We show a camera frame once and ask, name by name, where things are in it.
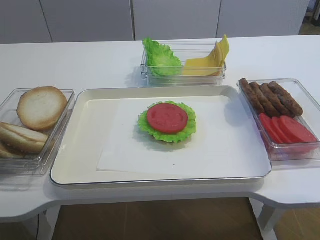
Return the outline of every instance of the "green lettuce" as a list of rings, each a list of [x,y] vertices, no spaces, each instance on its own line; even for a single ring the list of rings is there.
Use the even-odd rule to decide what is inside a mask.
[[[177,75],[181,72],[182,63],[170,46],[160,44],[147,37],[143,40],[147,54],[147,65],[154,75]]]
[[[154,105],[156,104],[162,104],[163,102],[157,102],[157,103],[154,103],[152,104],[151,106],[148,107],[151,108],[153,107]],[[196,113],[195,111],[183,104],[183,103],[175,103],[173,101],[165,101],[165,103],[168,103],[168,104],[174,104],[176,106],[179,106],[180,108],[182,108],[188,115],[188,121],[187,121],[187,124],[186,124],[186,127],[180,131],[180,132],[177,132],[177,133],[164,133],[164,132],[160,132],[160,131],[157,131],[155,129],[153,129],[150,124],[148,123],[148,120],[147,120],[147,112],[148,110],[144,111],[142,114],[140,114],[139,116],[139,119],[138,119],[138,126],[140,127],[140,129],[143,131],[143,132],[147,132],[149,133],[150,135],[152,135],[156,140],[161,140],[161,141],[164,141],[164,142],[167,142],[167,143],[178,143],[178,142],[182,142],[184,140],[186,140],[191,134],[194,134],[196,132]]]

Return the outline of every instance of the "white cabinet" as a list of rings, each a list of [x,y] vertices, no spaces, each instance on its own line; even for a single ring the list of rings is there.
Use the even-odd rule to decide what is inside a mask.
[[[132,0],[135,39],[215,38],[220,0]]]
[[[129,0],[41,0],[53,42],[133,40]]]
[[[298,35],[309,0],[222,0],[217,37]]]
[[[50,42],[39,0],[0,0],[0,44]]]

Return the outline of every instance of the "tomato slice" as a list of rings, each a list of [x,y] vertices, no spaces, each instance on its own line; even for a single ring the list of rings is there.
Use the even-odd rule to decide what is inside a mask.
[[[279,126],[294,143],[317,142],[316,137],[305,126],[291,117],[281,116]]]
[[[277,133],[279,138],[282,140],[284,144],[292,144],[294,141],[291,140],[280,128],[279,126],[279,118],[274,116],[271,119],[271,127],[274,129],[274,131]]]
[[[188,114],[181,107],[171,103],[159,103],[149,108],[146,118],[155,130],[174,134],[187,126]]]
[[[268,117],[266,114],[261,113],[259,115],[259,119],[260,119],[263,127],[265,128],[266,132],[269,134],[271,140],[277,144],[283,144],[284,142],[281,140],[281,138],[278,136],[277,132],[271,126],[271,118]]]

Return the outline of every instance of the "yellow cheese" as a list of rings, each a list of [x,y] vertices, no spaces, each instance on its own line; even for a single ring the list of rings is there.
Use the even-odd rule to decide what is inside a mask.
[[[182,75],[185,76],[217,76],[220,74],[225,59],[229,53],[229,43],[224,35],[221,42],[216,42],[209,56],[187,59],[183,67]]]

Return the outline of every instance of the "plastic container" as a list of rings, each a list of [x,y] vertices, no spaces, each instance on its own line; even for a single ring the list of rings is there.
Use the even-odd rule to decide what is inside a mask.
[[[31,89],[15,89],[0,105],[0,122],[23,126],[17,114],[21,96]],[[68,100],[67,105],[53,129],[44,132],[48,139],[39,154],[26,155],[25,158],[0,158],[0,173],[19,175],[43,175],[49,168],[50,157],[59,147],[60,140],[75,105],[75,92],[61,90]]]
[[[146,80],[148,87],[171,87],[188,85],[221,85],[225,79],[227,70],[226,64],[223,67],[188,67],[187,69],[198,71],[213,71],[214,75],[182,75],[183,66],[187,59],[207,57],[215,48],[215,42],[168,42],[159,41],[159,43],[168,45],[174,52],[174,55],[182,62],[182,67],[174,66],[148,66],[147,52],[144,50],[141,61],[141,76]],[[155,69],[171,70],[177,74],[174,75],[156,75]]]
[[[246,101],[249,105],[250,111],[255,119],[266,150],[268,152],[269,159],[271,161],[290,161],[290,160],[311,160],[320,158],[320,105],[314,100],[314,98],[308,93],[308,91],[301,85],[296,79],[270,79],[270,80],[251,80],[251,82],[257,82],[259,85],[264,83],[270,83],[271,81],[277,82],[285,90],[287,90],[291,96],[298,102],[303,109],[303,114],[300,117],[295,117],[295,120],[304,125],[313,135],[317,138],[316,142],[306,143],[288,143],[277,144],[271,140],[267,134],[266,129],[263,127],[259,116],[252,108],[242,88],[239,87],[242,100]]]

